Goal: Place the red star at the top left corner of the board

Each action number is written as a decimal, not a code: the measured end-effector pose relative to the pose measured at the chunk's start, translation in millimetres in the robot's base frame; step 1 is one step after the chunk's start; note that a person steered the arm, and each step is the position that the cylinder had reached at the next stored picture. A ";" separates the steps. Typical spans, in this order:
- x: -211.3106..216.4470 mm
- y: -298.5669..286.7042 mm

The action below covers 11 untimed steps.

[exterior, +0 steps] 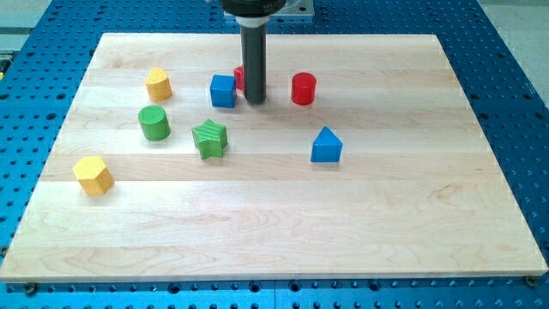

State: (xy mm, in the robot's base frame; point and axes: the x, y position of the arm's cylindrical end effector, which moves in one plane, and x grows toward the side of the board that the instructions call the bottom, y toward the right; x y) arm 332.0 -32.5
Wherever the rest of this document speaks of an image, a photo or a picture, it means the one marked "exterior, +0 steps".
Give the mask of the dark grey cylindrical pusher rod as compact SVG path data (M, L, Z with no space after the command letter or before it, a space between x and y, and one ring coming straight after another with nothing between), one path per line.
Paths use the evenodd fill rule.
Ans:
M244 97L252 104L266 99L266 32L260 27L241 27L241 50L244 67Z

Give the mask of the black robot end flange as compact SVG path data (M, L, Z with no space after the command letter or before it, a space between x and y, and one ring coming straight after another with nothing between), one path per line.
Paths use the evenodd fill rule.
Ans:
M261 27L280 11L286 0L220 0L220 6L242 27Z

